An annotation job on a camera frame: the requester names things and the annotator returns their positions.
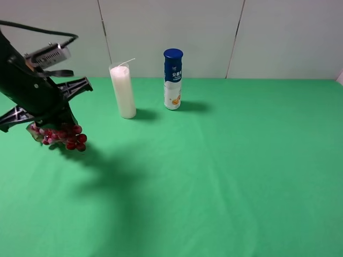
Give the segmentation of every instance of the grape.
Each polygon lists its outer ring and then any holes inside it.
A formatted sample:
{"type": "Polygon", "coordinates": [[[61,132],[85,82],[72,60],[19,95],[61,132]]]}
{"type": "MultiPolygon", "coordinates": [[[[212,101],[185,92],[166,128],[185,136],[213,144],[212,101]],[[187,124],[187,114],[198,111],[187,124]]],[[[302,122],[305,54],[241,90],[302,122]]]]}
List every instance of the grape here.
{"type": "Polygon", "coordinates": [[[66,133],[64,130],[60,130],[60,131],[58,132],[58,136],[59,136],[59,138],[61,138],[61,139],[65,139],[68,135],[67,135],[67,133],[66,133]]]}
{"type": "Polygon", "coordinates": [[[82,132],[82,127],[79,125],[74,125],[73,131],[75,134],[80,134],[82,132]]]}
{"type": "Polygon", "coordinates": [[[52,134],[51,135],[51,138],[54,139],[54,140],[58,140],[59,139],[59,136],[57,134],[52,134]]]}
{"type": "Polygon", "coordinates": [[[67,143],[65,147],[68,150],[74,150],[76,148],[76,145],[74,143],[67,143]]]}
{"type": "Polygon", "coordinates": [[[68,143],[76,143],[77,142],[77,137],[75,135],[68,137],[66,140],[68,143]]]}
{"type": "Polygon", "coordinates": [[[77,136],[77,140],[80,143],[85,143],[85,142],[87,142],[87,136],[85,134],[80,134],[80,135],[77,136]]]}
{"type": "Polygon", "coordinates": [[[84,152],[86,150],[86,146],[84,143],[77,143],[76,148],[78,149],[79,152],[84,152]]]}

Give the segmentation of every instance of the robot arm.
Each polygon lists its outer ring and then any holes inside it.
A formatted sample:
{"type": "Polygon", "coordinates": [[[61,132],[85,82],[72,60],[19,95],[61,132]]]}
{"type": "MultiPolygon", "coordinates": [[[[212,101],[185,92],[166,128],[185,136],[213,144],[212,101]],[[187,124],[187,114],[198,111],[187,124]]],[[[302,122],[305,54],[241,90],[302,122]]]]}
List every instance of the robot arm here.
{"type": "MultiPolygon", "coordinates": [[[[69,133],[77,125],[77,121],[68,102],[84,91],[92,91],[92,86],[87,78],[55,84],[51,80],[51,76],[70,77],[73,76],[73,72],[69,70],[45,71],[43,69],[67,59],[70,53],[66,46],[77,36],[7,21],[0,21],[0,25],[72,37],[62,44],[49,44],[32,54],[22,56],[0,30],[0,92],[17,104],[0,117],[0,130],[7,132],[11,126],[16,124],[34,122],[31,124],[32,131],[29,130],[31,134],[34,132],[39,134],[39,130],[43,129],[44,133],[54,130],[64,131],[70,137],[76,136],[77,133],[74,135],[69,133]]],[[[43,143],[48,136],[44,133],[41,133],[43,143]]]]}

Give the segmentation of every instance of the green table surface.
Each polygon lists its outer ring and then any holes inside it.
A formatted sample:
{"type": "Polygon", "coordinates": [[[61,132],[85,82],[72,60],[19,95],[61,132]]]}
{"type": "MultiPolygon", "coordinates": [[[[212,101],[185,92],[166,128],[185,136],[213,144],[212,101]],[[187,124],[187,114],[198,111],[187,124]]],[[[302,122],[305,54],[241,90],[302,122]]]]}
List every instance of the green table surface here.
{"type": "Polygon", "coordinates": [[[184,79],[170,111],[162,79],[133,79],[127,120],[90,81],[86,152],[0,134],[1,256],[343,256],[341,85],[184,79]]]}

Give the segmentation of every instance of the black cable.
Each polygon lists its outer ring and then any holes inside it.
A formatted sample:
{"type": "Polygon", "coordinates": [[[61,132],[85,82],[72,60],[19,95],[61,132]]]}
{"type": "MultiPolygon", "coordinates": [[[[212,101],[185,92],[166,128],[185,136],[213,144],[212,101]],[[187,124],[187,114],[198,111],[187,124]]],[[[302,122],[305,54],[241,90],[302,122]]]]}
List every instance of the black cable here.
{"type": "Polygon", "coordinates": [[[65,41],[64,43],[61,44],[61,48],[66,47],[68,44],[73,42],[75,39],[79,38],[78,35],[72,34],[72,33],[66,33],[66,32],[60,32],[60,31],[49,31],[47,29],[42,29],[42,28],[35,28],[15,22],[10,22],[10,21],[5,21],[5,20],[0,20],[0,25],[4,26],[9,26],[9,27],[15,27],[15,28],[21,28],[21,29],[26,29],[28,31],[35,31],[39,33],[44,33],[44,34],[50,34],[50,35],[57,35],[57,36],[70,36],[72,37],[71,39],[65,41]]]}

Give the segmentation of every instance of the white wall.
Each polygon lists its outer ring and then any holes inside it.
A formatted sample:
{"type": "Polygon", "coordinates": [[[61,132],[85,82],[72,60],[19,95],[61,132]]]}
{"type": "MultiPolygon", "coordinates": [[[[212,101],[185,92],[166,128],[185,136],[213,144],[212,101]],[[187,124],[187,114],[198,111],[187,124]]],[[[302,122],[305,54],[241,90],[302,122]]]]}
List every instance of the white wall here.
{"type": "MultiPolygon", "coordinates": [[[[78,76],[108,76],[110,61],[96,0],[2,0],[0,19],[79,35],[69,47],[72,57],[49,70],[72,69],[78,76]]],[[[22,54],[67,39],[5,26],[1,30],[22,54]]]]}
{"type": "MultiPolygon", "coordinates": [[[[163,51],[184,51],[185,77],[224,78],[243,0],[99,0],[113,62],[162,77],[163,51]]],[[[335,79],[343,69],[343,0],[246,0],[229,78],[335,79]]],[[[2,0],[0,19],[75,33],[54,69],[109,76],[97,0],[2,0]]],[[[65,37],[1,26],[23,54],[65,37]]]]}
{"type": "Polygon", "coordinates": [[[335,79],[343,0],[247,0],[230,78],[335,79]]]}
{"type": "Polygon", "coordinates": [[[224,78],[243,0],[100,0],[112,62],[163,77],[163,52],[184,52],[185,77],[224,78]]]}

